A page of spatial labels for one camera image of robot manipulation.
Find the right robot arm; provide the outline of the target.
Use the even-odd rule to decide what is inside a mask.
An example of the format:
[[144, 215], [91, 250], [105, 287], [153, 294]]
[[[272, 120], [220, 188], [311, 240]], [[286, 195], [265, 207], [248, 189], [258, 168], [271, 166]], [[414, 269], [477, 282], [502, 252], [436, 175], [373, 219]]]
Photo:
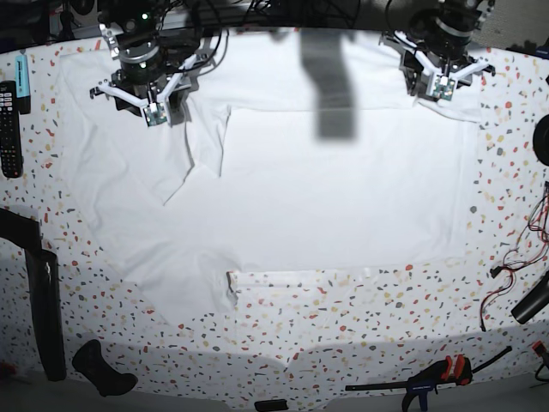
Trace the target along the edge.
[[120, 68], [90, 89], [90, 98], [114, 99], [119, 111], [148, 127], [185, 121], [190, 75], [210, 65], [216, 49], [204, 51], [205, 28], [198, 1], [109, 1], [99, 28]]

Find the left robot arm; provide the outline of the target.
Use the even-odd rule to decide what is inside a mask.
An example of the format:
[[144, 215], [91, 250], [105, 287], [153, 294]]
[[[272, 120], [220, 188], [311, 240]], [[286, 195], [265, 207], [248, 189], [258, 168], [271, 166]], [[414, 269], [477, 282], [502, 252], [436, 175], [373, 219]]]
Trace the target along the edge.
[[472, 85], [482, 72], [495, 68], [468, 54], [473, 35], [495, 8], [493, 1], [439, 1], [415, 13], [405, 31], [388, 26], [381, 41], [401, 54], [400, 70], [409, 95], [450, 101], [455, 91]]

